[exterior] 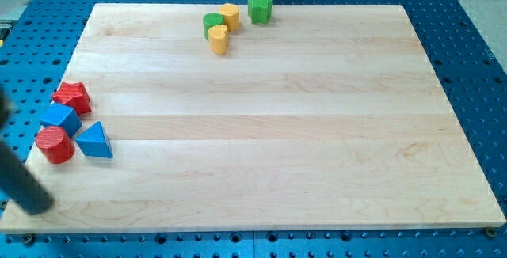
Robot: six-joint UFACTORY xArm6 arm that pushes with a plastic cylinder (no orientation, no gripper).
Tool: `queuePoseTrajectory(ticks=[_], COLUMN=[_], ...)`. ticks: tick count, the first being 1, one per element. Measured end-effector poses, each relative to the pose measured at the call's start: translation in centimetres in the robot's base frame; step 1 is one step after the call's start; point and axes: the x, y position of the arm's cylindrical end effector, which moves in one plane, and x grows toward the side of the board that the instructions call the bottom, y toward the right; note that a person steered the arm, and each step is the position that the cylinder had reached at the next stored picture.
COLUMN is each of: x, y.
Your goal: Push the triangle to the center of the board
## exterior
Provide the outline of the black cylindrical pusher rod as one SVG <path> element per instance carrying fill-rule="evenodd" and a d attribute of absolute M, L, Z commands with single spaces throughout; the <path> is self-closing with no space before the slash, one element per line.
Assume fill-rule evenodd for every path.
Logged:
<path fill-rule="evenodd" d="M 1 140 L 1 189 L 29 215 L 43 214 L 54 199 Z"/>

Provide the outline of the blurred grey robot arm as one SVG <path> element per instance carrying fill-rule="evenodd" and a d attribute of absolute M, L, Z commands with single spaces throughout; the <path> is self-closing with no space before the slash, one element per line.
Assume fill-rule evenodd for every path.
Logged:
<path fill-rule="evenodd" d="M 31 1 L 1 0 L 1 13 L 8 13 Z M 42 214 L 53 204 L 51 194 L 4 142 L 1 142 L 1 190 L 29 215 Z"/>

